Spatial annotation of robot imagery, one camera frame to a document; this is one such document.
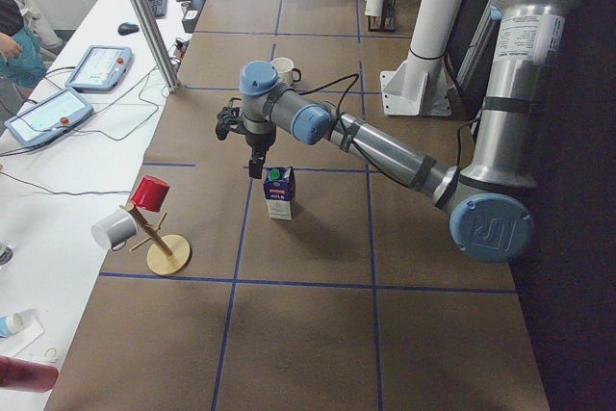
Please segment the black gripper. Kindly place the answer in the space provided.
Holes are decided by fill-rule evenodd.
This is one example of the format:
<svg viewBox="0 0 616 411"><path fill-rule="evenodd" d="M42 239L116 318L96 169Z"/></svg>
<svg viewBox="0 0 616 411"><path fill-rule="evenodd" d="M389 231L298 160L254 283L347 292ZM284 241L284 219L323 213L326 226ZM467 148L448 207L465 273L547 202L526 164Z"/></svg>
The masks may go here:
<svg viewBox="0 0 616 411"><path fill-rule="evenodd" d="M249 177L262 178L267 153L270 147L275 143L275 131L264 134L247 132L244 138L251 147L251 158L248 162Z"/></svg>

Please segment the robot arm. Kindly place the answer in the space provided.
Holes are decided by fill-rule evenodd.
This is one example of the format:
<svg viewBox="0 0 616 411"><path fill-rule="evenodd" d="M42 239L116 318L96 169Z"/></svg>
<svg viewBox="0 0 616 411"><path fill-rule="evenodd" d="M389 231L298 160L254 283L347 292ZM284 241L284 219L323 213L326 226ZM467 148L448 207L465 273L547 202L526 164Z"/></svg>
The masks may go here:
<svg viewBox="0 0 616 411"><path fill-rule="evenodd" d="M488 263L523 255L534 234L526 206L535 188L532 157L565 19L582 0L489 0L485 18L499 24L487 92L479 109L471 162L445 164L426 153L436 142L429 116L450 116L446 45L462 0L422 0L406 59L380 77L384 113L395 134L318 102L285 84L263 61L239 77L235 131L251 146L249 173L259 177L278 131L308 145L329 141L406 189L428 196L449 218L466 255Z"/></svg>

